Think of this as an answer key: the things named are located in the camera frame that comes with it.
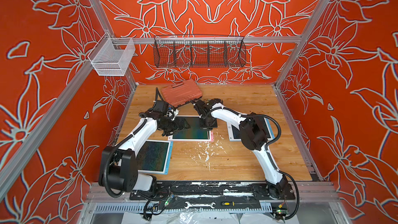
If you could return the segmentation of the pink framed writing tablet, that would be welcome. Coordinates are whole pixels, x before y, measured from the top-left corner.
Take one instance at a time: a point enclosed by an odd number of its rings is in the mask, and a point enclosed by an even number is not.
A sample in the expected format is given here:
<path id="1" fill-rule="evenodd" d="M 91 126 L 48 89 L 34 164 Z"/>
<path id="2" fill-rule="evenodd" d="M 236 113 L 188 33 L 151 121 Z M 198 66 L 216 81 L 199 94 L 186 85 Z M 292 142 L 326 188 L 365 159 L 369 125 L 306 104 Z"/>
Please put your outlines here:
<path id="1" fill-rule="evenodd" d="M 169 141 L 182 141 L 182 142 L 213 142 L 214 135 L 211 130 L 201 129 L 199 116 L 177 116 L 178 120 L 185 120 L 189 125 L 189 129 L 178 131 L 172 136 L 168 137 Z"/>

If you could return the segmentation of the blue framed tablet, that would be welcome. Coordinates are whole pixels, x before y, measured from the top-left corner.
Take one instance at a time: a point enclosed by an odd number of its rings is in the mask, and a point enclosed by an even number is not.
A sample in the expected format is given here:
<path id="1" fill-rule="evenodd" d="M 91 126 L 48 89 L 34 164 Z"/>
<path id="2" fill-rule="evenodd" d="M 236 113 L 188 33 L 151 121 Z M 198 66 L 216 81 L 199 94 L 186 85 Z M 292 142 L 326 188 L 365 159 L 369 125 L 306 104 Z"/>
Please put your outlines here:
<path id="1" fill-rule="evenodd" d="M 272 130 L 269 120 L 265 118 L 264 121 L 265 121 L 265 125 L 266 125 L 267 140 L 270 141 L 275 137 L 275 135 L 274 135 L 274 132 Z M 236 128 L 235 126 L 231 125 L 228 122 L 227 122 L 227 128 L 228 128 L 229 140 L 231 142 L 240 142 L 241 138 L 240 138 L 239 129 Z"/>
<path id="2" fill-rule="evenodd" d="M 136 157 L 138 171 L 148 174 L 167 175 L 172 149 L 172 141 L 146 141 Z"/>

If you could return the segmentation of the blue framed front tablet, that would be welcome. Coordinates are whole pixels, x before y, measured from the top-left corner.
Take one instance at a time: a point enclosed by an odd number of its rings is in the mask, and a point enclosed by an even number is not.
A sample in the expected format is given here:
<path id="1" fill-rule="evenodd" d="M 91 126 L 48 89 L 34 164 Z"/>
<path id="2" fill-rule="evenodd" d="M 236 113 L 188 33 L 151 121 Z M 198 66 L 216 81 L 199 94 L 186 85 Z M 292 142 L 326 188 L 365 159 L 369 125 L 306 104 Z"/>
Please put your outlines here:
<path id="1" fill-rule="evenodd" d="M 172 149 L 172 141 L 146 141 L 136 157 L 138 171 L 148 174 L 167 175 Z"/>

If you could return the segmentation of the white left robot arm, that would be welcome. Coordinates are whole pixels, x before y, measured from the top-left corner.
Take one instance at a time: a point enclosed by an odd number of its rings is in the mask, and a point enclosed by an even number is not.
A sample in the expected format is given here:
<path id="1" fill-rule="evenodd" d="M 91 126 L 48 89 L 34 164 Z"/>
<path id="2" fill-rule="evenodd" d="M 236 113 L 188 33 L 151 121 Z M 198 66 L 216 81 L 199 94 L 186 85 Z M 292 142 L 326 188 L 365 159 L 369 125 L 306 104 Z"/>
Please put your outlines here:
<path id="1" fill-rule="evenodd" d="M 171 136 L 190 129 L 188 122 L 177 115 L 177 109 L 157 100 L 153 107 L 139 114 L 139 123 L 126 138 L 115 146 L 104 148 L 98 184 L 109 196 L 119 198 L 125 192 L 153 190 L 156 178 L 138 171 L 136 157 L 155 131 L 162 131 L 162 136 Z"/>

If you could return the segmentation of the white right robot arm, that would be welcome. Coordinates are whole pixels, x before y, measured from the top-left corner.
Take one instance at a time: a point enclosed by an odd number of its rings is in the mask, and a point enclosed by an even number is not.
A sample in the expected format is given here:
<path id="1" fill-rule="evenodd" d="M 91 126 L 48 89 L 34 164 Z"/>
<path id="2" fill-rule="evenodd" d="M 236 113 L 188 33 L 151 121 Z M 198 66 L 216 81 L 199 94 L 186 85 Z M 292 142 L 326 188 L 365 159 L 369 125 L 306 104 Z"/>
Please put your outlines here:
<path id="1" fill-rule="evenodd" d="M 264 172 L 269 196 L 280 199 L 288 189 L 287 173 L 279 169 L 269 148 L 282 135 L 279 123 L 268 115 L 243 114 L 232 110 L 224 106 L 221 99 L 191 103 L 203 120 L 203 128 L 212 128 L 220 119 L 239 129 L 242 144 L 254 153 Z"/>

